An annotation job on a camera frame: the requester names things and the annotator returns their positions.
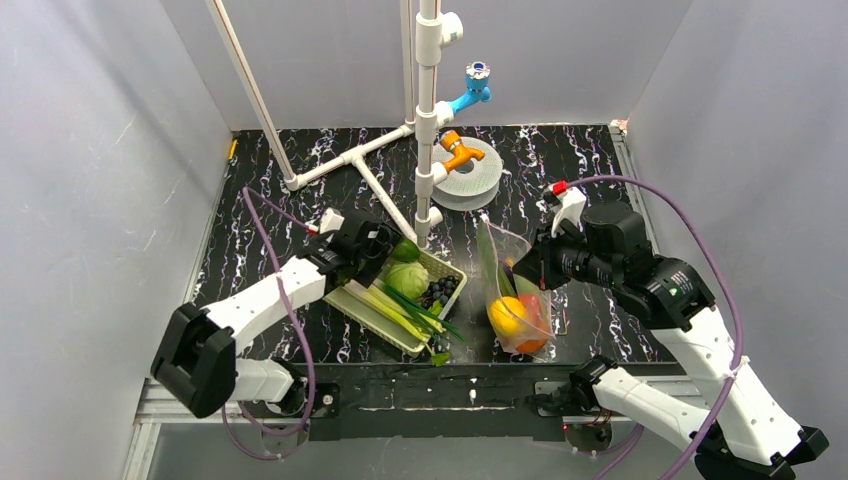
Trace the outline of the orange toy fruit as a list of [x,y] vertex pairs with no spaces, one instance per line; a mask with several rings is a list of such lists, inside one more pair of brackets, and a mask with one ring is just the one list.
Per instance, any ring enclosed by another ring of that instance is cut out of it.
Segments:
[[529,355],[543,349],[550,341],[549,337],[545,338],[535,338],[535,339],[527,339],[520,342],[516,348],[515,352],[517,354]]

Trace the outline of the clear zip top bag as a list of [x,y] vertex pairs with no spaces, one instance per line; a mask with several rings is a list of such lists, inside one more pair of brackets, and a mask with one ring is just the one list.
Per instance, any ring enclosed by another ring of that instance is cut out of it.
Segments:
[[486,214],[480,215],[475,242],[485,313],[499,348],[511,355],[541,352],[555,338],[551,295],[514,272],[531,244]]

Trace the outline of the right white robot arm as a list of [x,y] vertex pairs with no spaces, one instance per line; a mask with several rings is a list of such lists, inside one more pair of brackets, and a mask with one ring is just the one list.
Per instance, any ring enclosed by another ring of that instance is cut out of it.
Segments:
[[704,400],[699,407],[682,402],[596,355],[557,391],[536,395],[541,408],[623,414],[677,448],[692,449],[706,479],[791,479],[796,465],[828,448],[820,429],[789,416],[735,356],[701,276],[683,260],[655,254],[643,217],[628,205],[593,205],[578,220],[549,223],[512,272],[543,290],[572,280],[607,288],[672,353]]

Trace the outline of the green toy bitter gourd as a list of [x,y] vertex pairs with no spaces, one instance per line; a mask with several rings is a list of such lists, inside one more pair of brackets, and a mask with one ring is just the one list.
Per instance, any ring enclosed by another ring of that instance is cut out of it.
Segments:
[[488,301],[517,294],[515,286],[509,284],[500,268],[500,257],[488,229],[481,230],[476,237],[483,293]]

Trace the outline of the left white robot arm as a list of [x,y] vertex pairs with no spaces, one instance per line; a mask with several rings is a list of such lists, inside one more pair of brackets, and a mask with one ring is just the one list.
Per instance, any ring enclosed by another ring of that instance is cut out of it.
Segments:
[[370,285],[403,236],[365,211],[328,209],[318,232],[281,267],[224,300],[174,310],[150,372],[195,417],[230,401],[285,401],[296,374],[277,360],[242,358],[291,312],[354,282]]

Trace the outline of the orange green toy mango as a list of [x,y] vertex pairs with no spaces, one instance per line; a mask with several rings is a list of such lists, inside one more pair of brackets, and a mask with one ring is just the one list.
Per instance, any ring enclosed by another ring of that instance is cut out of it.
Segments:
[[421,251],[417,244],[408,238],[402,238],[393,248],[390,258],[398,262],[410,263],[419,260]]

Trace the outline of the purple toy eggplant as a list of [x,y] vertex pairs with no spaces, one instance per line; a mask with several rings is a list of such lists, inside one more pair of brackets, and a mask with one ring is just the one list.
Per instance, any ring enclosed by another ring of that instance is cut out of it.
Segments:
[[500,261],[500,268],[510,285],[515,286],[512,266],[507,261]]

